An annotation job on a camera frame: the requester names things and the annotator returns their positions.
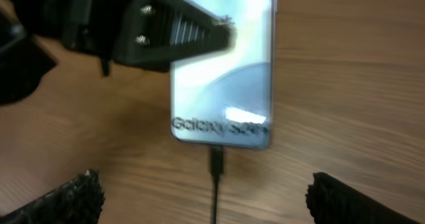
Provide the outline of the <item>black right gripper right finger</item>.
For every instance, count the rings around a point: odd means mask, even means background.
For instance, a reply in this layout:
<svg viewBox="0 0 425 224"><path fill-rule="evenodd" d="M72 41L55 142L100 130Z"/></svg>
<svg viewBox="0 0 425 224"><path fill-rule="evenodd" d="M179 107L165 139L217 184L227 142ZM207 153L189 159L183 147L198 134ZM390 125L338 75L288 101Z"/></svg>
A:
<svg viewBox="0 0 425 224"><path fill-rule="evenodd" d="M418 224L324 172L313 174L305 201L316 224Z"/></svg>

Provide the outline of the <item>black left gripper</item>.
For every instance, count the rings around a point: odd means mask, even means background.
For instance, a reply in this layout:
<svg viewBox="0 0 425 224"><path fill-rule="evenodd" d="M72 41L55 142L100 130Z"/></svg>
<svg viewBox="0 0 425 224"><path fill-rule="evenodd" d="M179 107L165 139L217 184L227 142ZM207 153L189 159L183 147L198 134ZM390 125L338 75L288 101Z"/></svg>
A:
<svg viewBox="0 0 425 224"><path fill-rule="evenodd" d="M191 0L57 0L60 41L68 49L154 72L231 46L234 27Z"/></svg>

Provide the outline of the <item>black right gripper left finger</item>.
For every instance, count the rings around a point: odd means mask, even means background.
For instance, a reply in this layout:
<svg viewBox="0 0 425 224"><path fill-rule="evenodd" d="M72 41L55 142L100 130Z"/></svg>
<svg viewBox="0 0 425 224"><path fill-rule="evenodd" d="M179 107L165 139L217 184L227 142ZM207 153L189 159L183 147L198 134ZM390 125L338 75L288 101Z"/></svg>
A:
<svg viewBox="0 0 425 224"><path fill-rule="evenodd" d="M74 179L1 217L1 224L98 224L105 202L99 171Z"/></svg>

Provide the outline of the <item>Samsung Galaxy smartphone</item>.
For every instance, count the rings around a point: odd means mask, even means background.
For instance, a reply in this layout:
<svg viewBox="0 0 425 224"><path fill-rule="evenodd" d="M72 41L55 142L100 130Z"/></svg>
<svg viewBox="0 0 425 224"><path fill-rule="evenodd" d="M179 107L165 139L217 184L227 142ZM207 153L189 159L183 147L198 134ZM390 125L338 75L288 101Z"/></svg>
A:
<svg viewBox="0 0 425 224"><path fill-rule="evenodd" d="M171 65L171 132L181 141L270 145L277 0L190 0L229 19L229 49Z"/></svg>

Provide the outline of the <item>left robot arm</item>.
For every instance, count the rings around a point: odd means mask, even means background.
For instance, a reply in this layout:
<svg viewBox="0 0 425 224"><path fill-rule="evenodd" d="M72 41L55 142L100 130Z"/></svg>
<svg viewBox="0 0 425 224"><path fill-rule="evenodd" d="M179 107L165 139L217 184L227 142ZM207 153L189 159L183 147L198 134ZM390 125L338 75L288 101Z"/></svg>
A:
<svg viewBox="0 0 425 224"><path fill-rule="evenodd" d="M1 16L1 103L30 96L55 60L36 36L110 63L168 72L176 60L230 47L234 27L190 0L10 0L16 20Z"/></svg>

